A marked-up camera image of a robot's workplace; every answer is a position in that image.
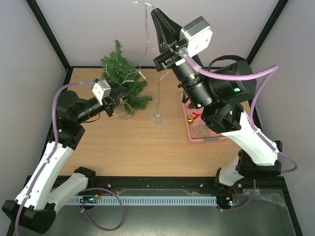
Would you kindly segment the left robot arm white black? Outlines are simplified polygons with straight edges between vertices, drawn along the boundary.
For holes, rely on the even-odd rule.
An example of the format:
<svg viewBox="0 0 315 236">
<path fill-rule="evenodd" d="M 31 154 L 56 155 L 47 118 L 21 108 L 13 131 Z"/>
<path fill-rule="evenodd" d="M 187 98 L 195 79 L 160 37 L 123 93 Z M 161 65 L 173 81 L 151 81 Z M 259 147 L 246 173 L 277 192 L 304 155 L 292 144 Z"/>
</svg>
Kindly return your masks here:
<svg viewBox="0 0 315 236">
<path fill-rule="evenodd" d="M 93 97 L 86 100 L 61 87 L 52 105 L 52 133 L 44 154 L 29 181 L 14 200 L 7 200 L 2 211 L 14 223 L 15 235 L 20 227 L 39 234 L 46 233 L 54 223 L 57 213 L 80 192 L 95 191 L 95 171 L 79 167 L 57 188 L 53 185 L 66 160 L 74 153 L 85 129 L 83 123 L 105 112 L 113 115 L 125 87 L 111 88 L 105 82 L 90 82 Z"/>
</svg>

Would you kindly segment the small green christmas tree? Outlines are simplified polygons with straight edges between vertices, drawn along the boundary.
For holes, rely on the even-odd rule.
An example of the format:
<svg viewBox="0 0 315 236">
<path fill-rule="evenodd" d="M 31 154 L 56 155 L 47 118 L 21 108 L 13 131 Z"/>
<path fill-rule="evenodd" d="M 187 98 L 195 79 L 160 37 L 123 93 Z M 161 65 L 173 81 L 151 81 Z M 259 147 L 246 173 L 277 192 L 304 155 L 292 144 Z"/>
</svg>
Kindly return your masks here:
<svg viewBox="0 0 315 236">
<path fill-rule="evenodd" d="M 150 95 L 142 95 L 148 83 L 145 76 L 123 55 L 123 45 L 114 40 L 114 50 L 101 58 L 103 67 L 102 78 L 112 89 L 126 87 L 127 93 L 122 97 L 120 107 L 132 116 L 138 111 L 145 110 L 153 100 Z"/>
</svg>

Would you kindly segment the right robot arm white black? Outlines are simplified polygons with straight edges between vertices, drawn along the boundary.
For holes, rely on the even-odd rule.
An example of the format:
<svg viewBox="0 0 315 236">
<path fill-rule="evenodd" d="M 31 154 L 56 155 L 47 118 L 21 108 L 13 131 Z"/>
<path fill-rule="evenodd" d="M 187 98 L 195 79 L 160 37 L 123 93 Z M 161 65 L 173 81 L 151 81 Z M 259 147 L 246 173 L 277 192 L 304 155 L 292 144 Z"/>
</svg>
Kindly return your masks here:
<svg viewBox="0 0 315 236">
<path fill-rule="evenodd" d="M 277 67 L 253 73 L 250 66 L 240 60 L 215 72 L 208 71 L 198 57 L 212 37 L 210 24 L 203 17 L 183 27 L 159 8 L 151 11 L 151 17 L 160 52 L 154 59 L 157 71 L 171 69 L 188 103 L 202 110 L 205 125 L 240 147 L 234 160 L 218 169 L 215 188 L 224 193 L 244 177 L 258 179 L 280 175 L 278 143 L 255 126 L 252 115 L 242 106 L 245 101 L 256 100 L 256 80 L 269 78 Z"/>
</svg>

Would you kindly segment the pink plastic basket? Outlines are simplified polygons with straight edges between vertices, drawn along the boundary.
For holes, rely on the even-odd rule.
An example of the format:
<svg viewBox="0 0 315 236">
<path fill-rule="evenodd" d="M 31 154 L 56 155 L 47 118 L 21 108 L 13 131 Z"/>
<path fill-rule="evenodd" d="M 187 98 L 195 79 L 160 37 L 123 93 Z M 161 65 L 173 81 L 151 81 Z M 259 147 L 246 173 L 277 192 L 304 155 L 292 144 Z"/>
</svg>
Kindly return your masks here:
<svg viewBox="0 0 315 236">
<path fill-rule="evenodd" d="M 190 100 L 188 99 L 186 103 L 182 103 L 182 109 L 188 139 L 191 144 L 227 140 L 227 137 L 215 133 L 206 126 L 205 122 L 201 119 L 203 107 L 200 109 L 190 109 L 188 107 L 189 104 Z"/>
</svg>

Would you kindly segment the clear string lights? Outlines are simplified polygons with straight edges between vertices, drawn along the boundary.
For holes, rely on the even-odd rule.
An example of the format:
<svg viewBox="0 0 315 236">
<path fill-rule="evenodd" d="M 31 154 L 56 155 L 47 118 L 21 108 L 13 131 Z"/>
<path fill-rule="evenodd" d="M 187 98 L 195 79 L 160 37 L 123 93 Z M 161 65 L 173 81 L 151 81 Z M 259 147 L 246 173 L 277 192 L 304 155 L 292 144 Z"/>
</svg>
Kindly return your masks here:
<svg viewBox="0 0 315 236">
<path fill-rule="evenodd" d="M 153 56 L 155 53 L 158 52 L 157 47 L 153 46 L 153 42 L 150 39 L 149 29 L 148 29 L 148 27 L 149 27 L 148 26 L 149 11 L 155 9 L 155 7 L 152 4 L 148 3 L 148 2 L 138 1 L 138 0 L 133 1 L 133 4 L 134 5 L 142 5 L 144 7 L 144 11 L 145 11 L 145 23 L 144 23 L 144 26 L 145 26 L 146 43 L 145 43 L 144 52 L 141 55 L 141 60 L 140 60 L 139 65 L 135 66 L 135 64 L 133 64 L 130 60 L 129 61 L 136 67 L 136 70 L 140 70 L 142 72 L 142 69 L 144 68 L 145 65 L 147 65 L 148 60 L 151 58 L 151 56 Z M 120 107 L 120 105 L 115 109 L 115 111 L 116 111 L 117 115 L 120 118 L 122 118 L 122 119 L 131 119 L 131 118 L 133 118 L 136 115 L 136 113 L 134 115 L 132 115 L 132 116 L 128 115 L 127 112 L 125 112 L 123 110 L 123 108 Z"/>
</svg>

